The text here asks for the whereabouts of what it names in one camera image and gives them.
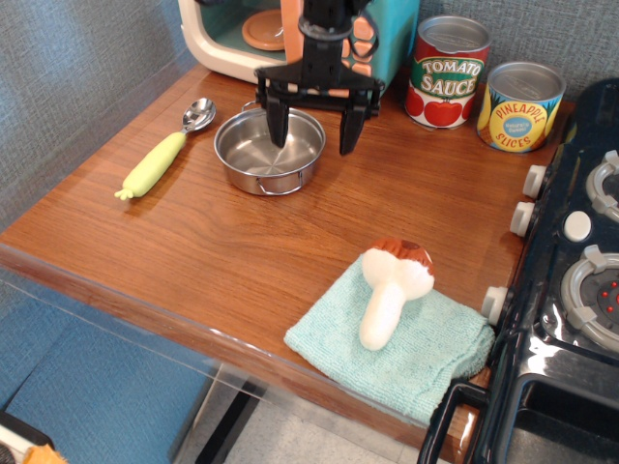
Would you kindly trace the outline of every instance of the black stove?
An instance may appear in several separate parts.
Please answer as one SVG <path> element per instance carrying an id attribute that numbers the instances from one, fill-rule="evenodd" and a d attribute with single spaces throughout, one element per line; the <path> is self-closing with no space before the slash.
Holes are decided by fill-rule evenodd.
<path id="1" fill-rule="evenodd" d="M 458 404 L 480 410 L 465 461 L 619 463 L 619 79 L 576 102 L 550 166 L 532 166 L 511 230 L 525 247 L 482 313 L 496 326 L 488 389 L 455 381 L 419 462 Z"/>

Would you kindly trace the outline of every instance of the oven door handle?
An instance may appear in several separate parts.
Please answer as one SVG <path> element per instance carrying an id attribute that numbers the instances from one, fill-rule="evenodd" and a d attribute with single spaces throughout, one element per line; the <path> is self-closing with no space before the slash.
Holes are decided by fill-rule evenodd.
<path id="1" fill-rule="evenodd" d="M 438 408 L 436 408 L 436 411 L 432 414 L 424 444 L 419 451 L 417 464 L 434 464 L 438 460 L 456 407 L 461 404 L 469 405 L 478 409 L 480 412 L 475 430 L 471 435 L 472 438 L 469 443 L 468 455 L 475 446 L 478 431 L 484 421 L 488 398 L 489 394 L 486 389 L 464 380 L 453 380 L 452 384 L 445 392 L 445 396 L 443 396 L 443 401 L 441 401 L 441 404 L 438 405 Z"/>

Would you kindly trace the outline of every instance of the white knob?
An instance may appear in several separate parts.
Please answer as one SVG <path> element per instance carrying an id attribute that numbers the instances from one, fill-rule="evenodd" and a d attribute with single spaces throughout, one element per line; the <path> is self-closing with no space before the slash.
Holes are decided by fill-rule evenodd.
<path id="1" fill-rule="evenodd" d="M 503 305 L 507 299 L 507 287 L 488 287 L 484 303 L 482 304 L 482 315 L 487 318 L 491 326 L 496 326 L 503 310 Z"/>
<path id="2" fill-rule="evenodd" d="M 522 193 L 531 198 L 537 198 L 540 194 L 540 188 L 542 187 L 542 181 L 544 180 L 545 166 L 538 166 L 533 164 L 529 167 L 529 173 L 524 180 L 524 187 Z"/>
<path id="3" fill-rule="evenodd" d="M 525 203 L 523 201 L 518 202 L 514 215 L 512 216 L 512 224 L 510 224 L 510 230 L 519 237 L 526 235 L 526 230 L 531 222 L 533 216 L 533 208 L 535 203 Z"/>
<path id="4" fill-rule="evenodd" d="M 591 233 L 591 219 L 583 211 L 574 211 L 565 219 L 563 232 L 571 242 L 582 242 Z"/>

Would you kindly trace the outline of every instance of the wooden countertop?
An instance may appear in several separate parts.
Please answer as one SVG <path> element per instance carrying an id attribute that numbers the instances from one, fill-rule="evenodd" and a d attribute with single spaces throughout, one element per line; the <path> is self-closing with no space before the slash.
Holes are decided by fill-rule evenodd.
<path id="1" fill-rule="evenodd" d="M 418 447 L 423 428 L 343 392 L 284 334 L 384 236 L 425 247 L 435 289 L 479 310 L 490 285 L 514 277 L 523 241 L 509 230 L 512 212 L 573 106 L 561 105 L 546 147 L 515 155 L 477 136 L 479 96 L 464 126 L 432 131 L 405 114 L 406 85 L 398 76 L 346 157 L 340 115 L 308 110 L 327 133 L 317 172 L 299 192 L 263 197 L 231 186 L 213 147 L 255 87 L 198 65 L 0 236 L 0 264 Z M 217 105 L 214 123 L 189 136 L 143 198 L 115 198 L 200 97 Z M 446 458 L 458 458 L 467 421 L 452 424 Z"/>

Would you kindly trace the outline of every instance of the toy mushroom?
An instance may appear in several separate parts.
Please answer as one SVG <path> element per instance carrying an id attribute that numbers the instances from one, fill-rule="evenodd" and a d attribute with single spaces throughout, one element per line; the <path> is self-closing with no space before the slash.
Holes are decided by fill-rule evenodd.
<path id="1" fill-rule="evenodd" d="M 364 254 L 362 269 L 373 292 L 359 338 L 365 348 L 376 351 L 394 333 L 404 304 L 432 289 L 434 267 L 421 246 L 399 239 L 381 239 Z"/>

